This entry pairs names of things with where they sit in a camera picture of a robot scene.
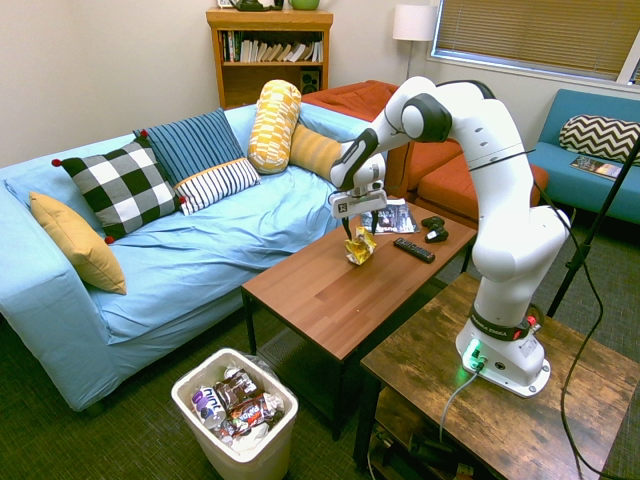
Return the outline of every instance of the white lampshade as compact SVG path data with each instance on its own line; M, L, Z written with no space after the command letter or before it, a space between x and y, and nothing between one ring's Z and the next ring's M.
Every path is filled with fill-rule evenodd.
M434 38L437 18L437 6L396 5L393 38L429 42Z

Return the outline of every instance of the table leg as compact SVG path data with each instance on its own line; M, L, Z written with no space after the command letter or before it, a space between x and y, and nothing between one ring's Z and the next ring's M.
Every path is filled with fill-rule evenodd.
M464 261L462 262L462 269L460 273L464 273L467 271L467 267L469 266L469 261L471 260L471 254L473 253L473 246L476 244L476 237L467 243L467 251L464 254Z
M340 440L340 434L342 433L342 408L344 407L343 394L344 394L344 373L346 364L344 362L338 363L338 383L336 385L336 394L333 398L333 415L331 421L331 438L334 442Z
M367 468L367 453L369 452L369 440L376 420L376 407L380 395L380 381L373 375L365 373L362 400L360 402L360 418L358 419L358 431L356 443L353 449L353 459L359 468Z
M255 355L256 348L256 332L253 329L253 312L251 309L251 296L244 289L240 289L242 293L242 305L244 306L244 318L247 322L247 335L249 337L249 351L251 355Z

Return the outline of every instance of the yellow chip bag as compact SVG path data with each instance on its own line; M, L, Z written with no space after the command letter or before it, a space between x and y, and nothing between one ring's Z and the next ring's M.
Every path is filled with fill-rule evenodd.
M362 265L373 254L377 244L373 241L373 235L366 228L356 227L355 238L345 240L344 246L349 261L356 265Z

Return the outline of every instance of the bookshelf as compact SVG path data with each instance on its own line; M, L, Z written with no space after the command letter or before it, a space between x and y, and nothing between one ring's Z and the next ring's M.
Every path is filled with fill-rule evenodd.
M220 106L234 108L254 103L262 87L273 79L286 80L300 91L303 73L318 77L318 89L329 87L329 30L333 14L319 10L282 10L269 12L240 12L211 8L207 10L211 27L213 56ZM232 61L227 54L225 37L228 32L240 32L243 40L258 40L267 44L318 42L321 57L315 61Z

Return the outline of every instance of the light blue sofa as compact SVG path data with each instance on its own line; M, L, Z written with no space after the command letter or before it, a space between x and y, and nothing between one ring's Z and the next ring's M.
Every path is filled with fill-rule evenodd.
M573 90L558 90L535 151L529 154L531 163L544 168L549 173L549 184L545 193L554 202L599 212L613 182L571 167L571 162L579 154L563 149L559 141L562 126L571 117L581 114L640 122L640 101ZM639 166L631 167L607 214L620 220L640 224Z
M246 153L255 105L226 115ZM366 125L306 104L300 122L339 141ZM104 236L75 184L51 160L104 154L132 139L0 169L0 313L77 411L240 308L240 285L339 225L327 203L334 187L289 166L193 215L177 212L118 240L111 248L128 293L96 289L80 280L32 217L28 194L39 191L82 210Z

